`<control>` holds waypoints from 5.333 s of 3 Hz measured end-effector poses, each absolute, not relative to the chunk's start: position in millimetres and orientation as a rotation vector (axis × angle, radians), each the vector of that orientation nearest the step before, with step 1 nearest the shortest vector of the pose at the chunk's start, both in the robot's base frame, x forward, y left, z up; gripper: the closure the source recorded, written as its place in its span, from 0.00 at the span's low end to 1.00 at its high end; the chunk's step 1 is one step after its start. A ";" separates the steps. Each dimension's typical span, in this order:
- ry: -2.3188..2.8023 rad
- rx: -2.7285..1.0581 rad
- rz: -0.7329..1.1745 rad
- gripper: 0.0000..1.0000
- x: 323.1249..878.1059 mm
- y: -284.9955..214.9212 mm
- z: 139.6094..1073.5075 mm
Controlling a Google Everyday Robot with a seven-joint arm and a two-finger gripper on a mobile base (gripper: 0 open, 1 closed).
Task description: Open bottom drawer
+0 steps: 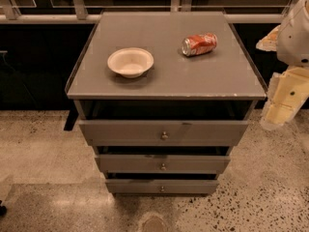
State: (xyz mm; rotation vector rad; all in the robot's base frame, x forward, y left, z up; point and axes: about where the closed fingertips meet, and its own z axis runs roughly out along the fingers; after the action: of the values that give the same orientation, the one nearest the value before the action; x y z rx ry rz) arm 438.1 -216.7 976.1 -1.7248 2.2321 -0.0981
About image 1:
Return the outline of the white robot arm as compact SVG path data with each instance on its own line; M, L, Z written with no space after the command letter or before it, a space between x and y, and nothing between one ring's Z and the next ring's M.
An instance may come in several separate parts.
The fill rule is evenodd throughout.
M309 0L299 0L256 47L275 51L288 65L283 73L272 75L267 88L260 124L273 131L291 122L309 98Z

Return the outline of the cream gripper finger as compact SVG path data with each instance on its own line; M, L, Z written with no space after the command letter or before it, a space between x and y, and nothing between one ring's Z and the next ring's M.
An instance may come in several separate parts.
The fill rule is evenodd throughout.
M266 36L259 40L256 48L262 51L275 51L277 49L277 36L280 26L273 28Z

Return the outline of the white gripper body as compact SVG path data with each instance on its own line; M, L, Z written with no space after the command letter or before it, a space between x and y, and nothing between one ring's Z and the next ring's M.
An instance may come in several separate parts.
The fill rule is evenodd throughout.
M273 131L293 120L309 99L309 68L289 66L283 73L275 72L267 90L267 102L260 124Z

